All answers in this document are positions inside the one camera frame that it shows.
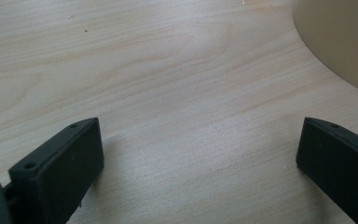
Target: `wooden table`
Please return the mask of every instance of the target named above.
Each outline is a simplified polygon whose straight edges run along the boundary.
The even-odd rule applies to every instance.
[[[295,157],[306,116],[358,133],[358,89],[291,5],[0,1],[0,182],[99,117],[105,168],[69,223],[352,223]]]

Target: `screw hole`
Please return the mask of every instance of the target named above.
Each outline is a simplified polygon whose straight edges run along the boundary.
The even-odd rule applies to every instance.
[[[29,163],[25,164],[25,166],[24,166],[24,168],[26,170],[32,169],[34,167],[36,167],[36,163],[34,163],[34,162],[29,162]]]

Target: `tabletop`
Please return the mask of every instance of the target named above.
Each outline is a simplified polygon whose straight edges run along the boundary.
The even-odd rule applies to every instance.
[[[295,158],[305,117],[358,133],[358,89],[290,0],[0,1],[0,182],[93,117],[105,167],[68,223],[353,223]]]

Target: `black object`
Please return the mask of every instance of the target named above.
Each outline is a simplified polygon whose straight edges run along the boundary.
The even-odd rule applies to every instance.
[[[357,134],[334,123],[305,118],[296,162],[358,223]]]
[[[102,169],[98,119],[71,124],[9,169],[0,224],[66,223]]]

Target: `wood grain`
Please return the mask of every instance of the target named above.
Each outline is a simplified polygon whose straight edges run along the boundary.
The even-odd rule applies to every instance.
[[[0,1],[0,182],[99,117],[105,168],[69,223],[352,223],[295,156],[306,116],[358,133],[358,89],[291,5]]]

